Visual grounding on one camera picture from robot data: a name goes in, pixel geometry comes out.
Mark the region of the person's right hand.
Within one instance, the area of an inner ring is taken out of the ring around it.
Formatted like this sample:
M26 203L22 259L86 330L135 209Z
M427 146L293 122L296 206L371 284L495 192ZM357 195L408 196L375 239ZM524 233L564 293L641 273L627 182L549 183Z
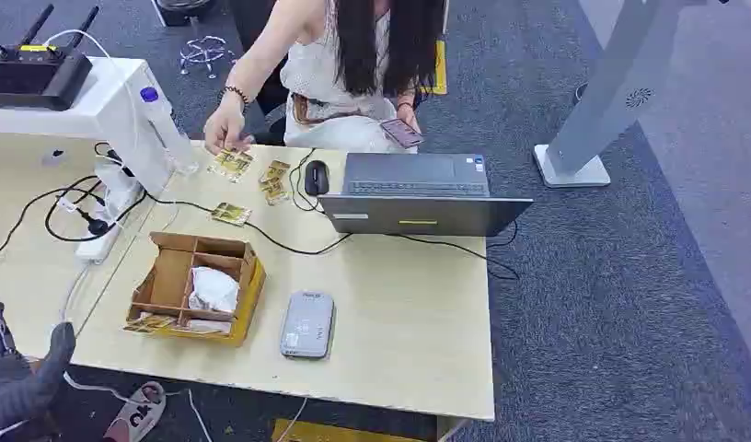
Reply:
M244 133L244 102L238 95L226 93L204 125L204 146L217 156L222 151L244 152L253 138Z

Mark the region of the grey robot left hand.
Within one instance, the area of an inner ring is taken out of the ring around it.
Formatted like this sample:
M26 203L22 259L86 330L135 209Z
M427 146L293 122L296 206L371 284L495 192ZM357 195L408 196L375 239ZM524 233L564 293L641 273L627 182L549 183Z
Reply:
M69 322L57 324L48 353L37 370L17 349L0 301L0 436L10 427L40 417L58 392L75 350L75 331Z

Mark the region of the person's left hand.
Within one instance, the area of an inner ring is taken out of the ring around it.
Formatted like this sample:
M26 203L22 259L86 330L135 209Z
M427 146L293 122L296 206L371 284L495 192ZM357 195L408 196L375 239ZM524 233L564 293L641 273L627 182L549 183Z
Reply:
M415 113L415 109L411 102L401 101L397 106L397 117L406 123L417 134L421 134L422 130L419 126L418 119Z

